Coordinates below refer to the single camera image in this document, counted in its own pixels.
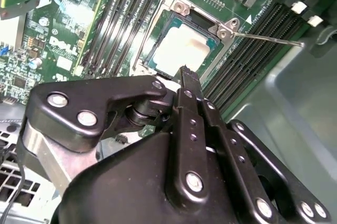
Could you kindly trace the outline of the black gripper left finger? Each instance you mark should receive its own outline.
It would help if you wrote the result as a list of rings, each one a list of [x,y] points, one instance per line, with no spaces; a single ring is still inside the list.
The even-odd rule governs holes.
[[[157,133],[173,140],[165,194],[174,207],[201,210],[210,194],[206,129],[196,73],[180,69],[168,89],[150,75],[44,83],[31,90],[18,158],[48,178],[61,197],[82,171]]]

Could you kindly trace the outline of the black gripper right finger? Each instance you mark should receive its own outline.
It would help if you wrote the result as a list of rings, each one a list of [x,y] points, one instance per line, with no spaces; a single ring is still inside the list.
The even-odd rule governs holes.
[[[331,223],[327,208],[241,121],[223,122],[196,83],[211,197],[197,223]]]

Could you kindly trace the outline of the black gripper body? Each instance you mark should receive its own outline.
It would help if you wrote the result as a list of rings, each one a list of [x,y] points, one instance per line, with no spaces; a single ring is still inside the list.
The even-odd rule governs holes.
[[[52,223],[248,223],[249,213],[208,151],[210,194],[196,213],[174,207],[165,194],[173,137],[157,133],[82,171],[69,184]]]

